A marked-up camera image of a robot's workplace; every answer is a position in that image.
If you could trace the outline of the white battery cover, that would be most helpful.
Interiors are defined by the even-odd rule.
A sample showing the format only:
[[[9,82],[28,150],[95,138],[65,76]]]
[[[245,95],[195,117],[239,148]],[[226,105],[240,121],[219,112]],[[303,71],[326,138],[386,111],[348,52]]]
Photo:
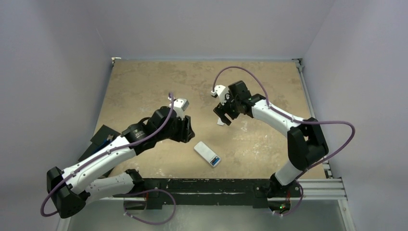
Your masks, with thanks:
[[[218,125],[220,125],[220,126],[225,125],[225,123],[224,123],[224,122],[222,122],[222,120],[221,120],[220,118],[218,118],[218,120],[217,120],[217,124],[218,124]]]

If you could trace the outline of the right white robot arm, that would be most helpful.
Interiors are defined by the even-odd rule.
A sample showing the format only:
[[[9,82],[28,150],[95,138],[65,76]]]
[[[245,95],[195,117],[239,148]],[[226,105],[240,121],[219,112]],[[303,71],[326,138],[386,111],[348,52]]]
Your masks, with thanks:
[[[328,154],[322,129],[313,117],[303,119],[287,114],[261,94],[251,94],[243,81],[229,86],[216,85],[211,95],[219,99],[214,113],[230,125],[239,115],[260,120],[280,132],[287,139],[287,163],[271,176],[270,189],[281,196],[302,172]]]

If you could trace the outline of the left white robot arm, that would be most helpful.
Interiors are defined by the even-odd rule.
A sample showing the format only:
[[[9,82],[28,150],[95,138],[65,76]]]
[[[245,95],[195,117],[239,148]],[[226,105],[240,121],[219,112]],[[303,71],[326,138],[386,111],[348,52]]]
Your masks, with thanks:
[[[51,215],[69,218],[86,205],[108,196],[141,195],[144,180],[134,169],[113,178],[100,177],[118,164],[154,148],[160,141],[170,139],[188,143],[194,136],[189,115],[176,106],[162,106],[79,163],[65,169],[53,167],[48,170],[46,199],[52,200],[56,208]]]

